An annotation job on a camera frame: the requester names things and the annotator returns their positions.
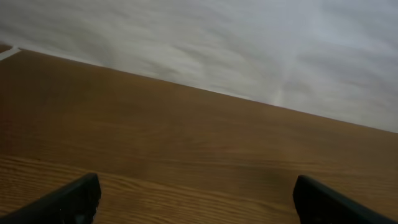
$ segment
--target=white sheet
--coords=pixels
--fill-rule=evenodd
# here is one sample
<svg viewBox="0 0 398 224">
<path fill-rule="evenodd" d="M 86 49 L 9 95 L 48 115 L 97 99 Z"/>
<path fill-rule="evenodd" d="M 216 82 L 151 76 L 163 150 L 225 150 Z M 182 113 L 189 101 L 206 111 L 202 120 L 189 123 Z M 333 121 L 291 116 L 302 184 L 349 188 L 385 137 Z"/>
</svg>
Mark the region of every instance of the white sheet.
<svg viewBox="0 0 398 224">
<path fill-rule="evenodd" d="M 398 132 L 395 0 L 2 0 L 0 40 Z"/>
</svg>

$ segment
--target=white backdrop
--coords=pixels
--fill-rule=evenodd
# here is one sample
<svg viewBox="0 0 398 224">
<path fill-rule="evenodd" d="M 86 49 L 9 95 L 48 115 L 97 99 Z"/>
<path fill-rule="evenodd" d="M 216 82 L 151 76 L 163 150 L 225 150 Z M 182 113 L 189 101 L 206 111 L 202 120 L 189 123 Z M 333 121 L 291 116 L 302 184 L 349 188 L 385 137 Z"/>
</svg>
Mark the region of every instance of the white backdrop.
<svg viewBox="0 0 398 224">
<path fill-rule="evenodd" d="M 398 132 L 396 0 L 1 0 L 0 40 Z"/>
</svg>

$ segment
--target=white tape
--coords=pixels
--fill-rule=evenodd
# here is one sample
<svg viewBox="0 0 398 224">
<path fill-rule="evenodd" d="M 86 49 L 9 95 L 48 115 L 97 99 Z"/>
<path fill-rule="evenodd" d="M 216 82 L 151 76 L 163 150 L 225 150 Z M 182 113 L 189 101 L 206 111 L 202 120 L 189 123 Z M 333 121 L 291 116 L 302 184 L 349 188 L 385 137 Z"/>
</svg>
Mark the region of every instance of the white tape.
<svg viewBox="0 0 398 224">
<path fill-rule="evenodd" d="M 5 51 L 3 53 L 0 53 L 0 61 L 5 59 L 5 58 L 8 58 L 11 55 L 14 55 L 14 54 L 16 54 L 16 53 L 18 53 L 20 51 L 21 50 L 19 50 L 17 46 L 12 46 L 11 49 L 9 49 L 9 50 L 7 50 L 7 51 Z"/>
</svg>

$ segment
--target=black object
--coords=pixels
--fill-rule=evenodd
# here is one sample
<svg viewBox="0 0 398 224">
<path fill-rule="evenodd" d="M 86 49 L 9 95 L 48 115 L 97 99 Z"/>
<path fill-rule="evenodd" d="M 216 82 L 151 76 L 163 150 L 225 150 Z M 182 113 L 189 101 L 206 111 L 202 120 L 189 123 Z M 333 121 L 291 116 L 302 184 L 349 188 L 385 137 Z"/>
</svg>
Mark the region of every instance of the black object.
<svg viewBox="0 0 398 224">
<path fill-rule="evenodd" d="M 301 224 L 397 224 L 304 175 L 293 199 Z"/>
<path fill-rule="evenodd" d="M 0 218 L 0 224 L 90 224 L 100 198 L 98 176 L 87 174 Z"/>
</svg>

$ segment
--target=wooden table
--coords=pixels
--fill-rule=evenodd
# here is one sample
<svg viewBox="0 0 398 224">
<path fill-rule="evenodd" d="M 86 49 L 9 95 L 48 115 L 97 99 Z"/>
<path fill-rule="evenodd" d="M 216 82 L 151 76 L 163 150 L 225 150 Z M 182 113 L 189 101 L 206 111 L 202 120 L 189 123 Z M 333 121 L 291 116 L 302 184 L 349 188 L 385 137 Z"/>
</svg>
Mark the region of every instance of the wooden table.
<svg viewBox="0 0 398 224">
<path fill-rule="evenodd" d="M 0 61 L 0 214 L 87 172 L 95 223 L 299 223 L 310 175 L 398 220 L 398 135 L 22 51 Z"/>
</svg>

